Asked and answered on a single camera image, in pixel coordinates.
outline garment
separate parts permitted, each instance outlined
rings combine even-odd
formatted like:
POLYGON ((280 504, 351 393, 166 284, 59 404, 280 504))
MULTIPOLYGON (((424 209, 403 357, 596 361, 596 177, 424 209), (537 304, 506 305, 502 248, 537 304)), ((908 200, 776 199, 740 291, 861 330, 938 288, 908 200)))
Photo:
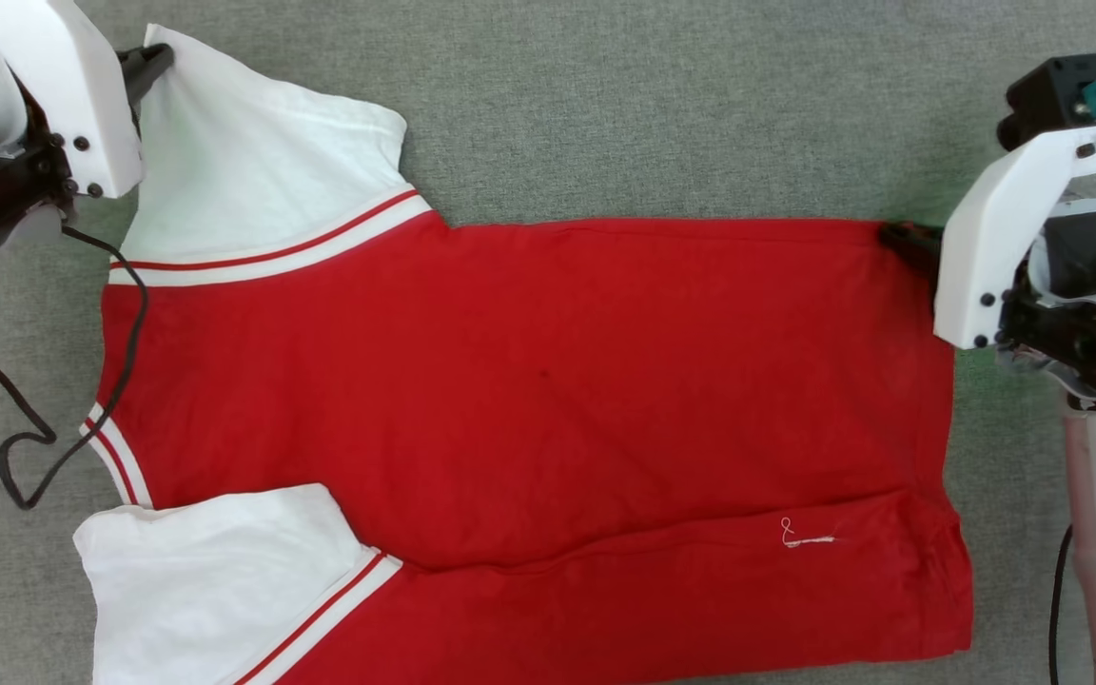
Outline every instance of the garment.
MULTIPOLYGON (((969 646, 951 351, 874 222, 450 229, 397 170, 399 114, 158 42, 176 61, 144 100, 122 247, 148 319, 92 445, 145 509, 322 484, 351 538, 401 559, 294 682, 372 662, 370 682, 648 682, 969 646)), ((130 283, 114 264, 88 425, 125 367, 130 283)))

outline red fabric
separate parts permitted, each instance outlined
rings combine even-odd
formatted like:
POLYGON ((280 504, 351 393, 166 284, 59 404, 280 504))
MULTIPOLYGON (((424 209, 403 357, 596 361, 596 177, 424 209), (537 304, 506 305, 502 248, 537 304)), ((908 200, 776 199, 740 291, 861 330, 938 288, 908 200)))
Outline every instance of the red fabric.
MULTIPOLYGON (((409 563, 294 682, 933 658, 970 644, 952 355, 876 228, 426 213, 282 276, 153 287, 113 418, 157 509, 318 481, 409 563), (835 541, 788 547, 785 516, 835 541)), ((136 305, 105 289, 101 402, 136 305)))

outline raglan sleeve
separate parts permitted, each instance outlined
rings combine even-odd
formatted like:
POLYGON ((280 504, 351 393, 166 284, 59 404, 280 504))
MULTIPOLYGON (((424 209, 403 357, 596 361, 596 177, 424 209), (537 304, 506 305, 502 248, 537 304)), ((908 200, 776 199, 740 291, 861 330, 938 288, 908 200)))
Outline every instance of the raglan sleeve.
POLYGON ((170 45, 175 61, 140 103, 147 178, 126 259, 271 252, 410 191, 399 113, 275 81, 163 26, 145 44, 170 45))

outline red stripe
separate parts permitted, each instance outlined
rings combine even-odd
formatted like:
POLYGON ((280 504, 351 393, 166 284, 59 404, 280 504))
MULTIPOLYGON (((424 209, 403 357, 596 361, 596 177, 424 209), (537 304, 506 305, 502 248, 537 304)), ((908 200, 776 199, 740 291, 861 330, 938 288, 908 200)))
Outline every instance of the red stripe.
POLYGON ((277 659, 278 654, 282 654, 282 652, 285 651, 286 647, 290 646, 293 641, 297 640, 297 638, 299 638, 299 635, 306 632, 307 629, 310 628, 310 625, 316 624, 316 619, 322 616, 323 612, 327 612, 329 607, 332 606, 332 604, 335 604, 338 600, 343 597, 344 594, 349 593, 349 591, 352 590, 354 585, 356 585, 358 582, 362 582, 362 579, 368 575, 368 573, 370 573, 370 570, 377 567, 378 562, 381 562, 381 560, 386 556, 387 556, 386 553, 379 553, 375 556, 375 559, 370 559, 370 563, 366 564, 366 568, 363 568, 362 572, 358 573, 353 581, 346 582, 346 584, 344 584, 344 587, 341 587, 340 590, 335 591, 335 594, 331 595, 331 597, 329 597, 327 602, 321 604, 321 607, 318 608, 316 613, 313 613, 311 616, 309 616, 308 619, 305 620, 304 624, 300 625, 297 630, 292 632, 290 637, 286 638, 285 640, 283 640, 282 643, 279 643, 279 646, 277 646, 277 650, 274 650, 273 652, 270 653, 270 655, 266 655, 266 658, 264 658, 264 660, 262 660, 261 663, 258 663, 256 667, 253 667, 252 671, 249 671, 246 674, 243 674, 243 677, 240 677, 239 681, 236 681, 235 685, 243 685, 244 682, 252 681, 253 677, 256 677, 256 674, 264 671, 264 667, 269 666, 270 663, 273 663, 273 660, 277 659))
MULTIPOLYGON (((95 423, 92 423, 92 420, 89 418, 89 420, 83 422, 83 425, 87 425, 88 430, 91 430, 91 426, 95 425, 95 423)), ((129 484, 129 473, 126 473, 125 465, 121 464, 121 456, 117 455, 116 448, 113 448, 112 443, 109 443, 109 439, 104 437, 103 433, 96 433, 94 439, 99 439, 101 445, 104 446, 104 449, 109 450, 109 456, 112 457, 112 463, 117 466, 117 472, 121 473, 121 481, 126 486, 126 494, 129 495, 129 503, 138 503, 138 498, 135 498, 134 495, 134 486, 129 484)))
MULTIPOLYGON (((353 220, 346 222, 346 225, 332 229, 324 235, 318 235, 318 237, 308 240, 308 242, 300 243, 300 246, 295 246, 293 248, 286 248, 285 250, 278 250, 277 252, 270 252, 269 255, 256 255, 256 256, 240 256, 238 260, 221 260, 218 262, 199 262, 195 264, 168 264, 163 262, 135 262, 129 263, 134 265, 135 269, 139 270, 157 270, 157 271, 198 271, 198 270, 216 270, 222 267, 238 267, 240 264, 253 264, 256 262, 265 262, 270 260, 277 260, 278 256, 293 255, 295 252, 301 252, 310 248, 321 246, 322 242, 327 242, 331 239, 336 238, 339 235, 344 233, 344 231, 352 229, 353 227, 359 225, 359 222, 368 220, 374 217, 375 214, 386 212, 386 209, 391 208, 393 205, 403 203, 404 199, 412 198, 416 195, 416 191, 402 192, 400 195, 395 196, 395 198, 388 199, 386 203, 378 205, 370 209, 368 213, 362 213, 353 220)), ((113 262, 109 269, 122 269, 121 262, 113 262)))

